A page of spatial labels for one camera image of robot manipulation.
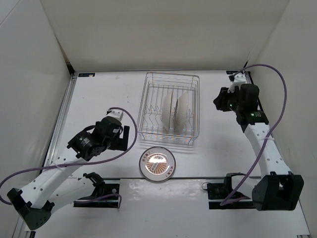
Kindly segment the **plate with orange sunburst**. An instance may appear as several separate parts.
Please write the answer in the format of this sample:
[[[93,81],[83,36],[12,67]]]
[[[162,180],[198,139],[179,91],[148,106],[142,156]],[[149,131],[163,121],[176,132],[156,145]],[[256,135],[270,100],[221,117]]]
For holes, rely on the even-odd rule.
[[[142,176],[150,182],[165,182],[173,176],[176,170],[175,156],[165,147],[150,147],[140,157],[139,170]]]

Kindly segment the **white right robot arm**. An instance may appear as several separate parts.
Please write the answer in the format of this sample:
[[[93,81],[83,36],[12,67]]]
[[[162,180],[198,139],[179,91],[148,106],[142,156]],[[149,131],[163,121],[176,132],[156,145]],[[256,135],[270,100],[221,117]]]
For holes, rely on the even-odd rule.
[[[222,186],[226,197],[221,206],[249,198],[258,211],[293,211],[304,180],[293,174],[282,159],[271,135],[272,127],[258,108],[259,93],[258,86],[253,84],[222,87],[213,101],[217,110],[236,114],[237,123],[256,155],[245,174],[227,174]]]

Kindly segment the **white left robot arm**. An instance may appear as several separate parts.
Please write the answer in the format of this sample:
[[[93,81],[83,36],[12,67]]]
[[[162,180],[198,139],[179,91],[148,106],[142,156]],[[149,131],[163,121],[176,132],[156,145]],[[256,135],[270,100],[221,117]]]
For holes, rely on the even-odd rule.
[[[105,150],[128,149],[130,128],[122,126],[122,118],[122,111],[110,111],[101,121],[77,133],[53,165],[44,169],[32,182],[7,193],[30,230],[40,228],[55,211],[79,198],[103,197],[106,184],[95,172],[84,173],[82,178],[73,182],[66,180]]]

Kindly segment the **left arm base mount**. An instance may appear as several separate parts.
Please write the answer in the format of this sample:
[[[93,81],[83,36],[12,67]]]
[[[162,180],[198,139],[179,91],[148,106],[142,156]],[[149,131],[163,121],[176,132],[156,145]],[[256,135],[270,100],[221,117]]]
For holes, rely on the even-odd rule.
[[[80,198],[73,202],[73,207],[75,208],[116,208],[119,207],[120,198],[117,196],[120,192],[120,180],[104,180],[106,183],[103,191],[100,195],[92,194],[91,196],[86,196]],[[100,200],[88,202],[97,197],[106,196]]]

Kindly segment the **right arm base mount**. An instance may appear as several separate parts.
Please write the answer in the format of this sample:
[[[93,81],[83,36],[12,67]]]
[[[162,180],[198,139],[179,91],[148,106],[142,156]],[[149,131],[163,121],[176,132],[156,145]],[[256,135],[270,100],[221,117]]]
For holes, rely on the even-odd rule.
[[[243,210],[255,209],[252,201],[243,200],[220,206],[222,200],[226,198],[228,192],[225,190],[224,183],[204,182],[201,185],[203,191],[207,192],[210,210]]]

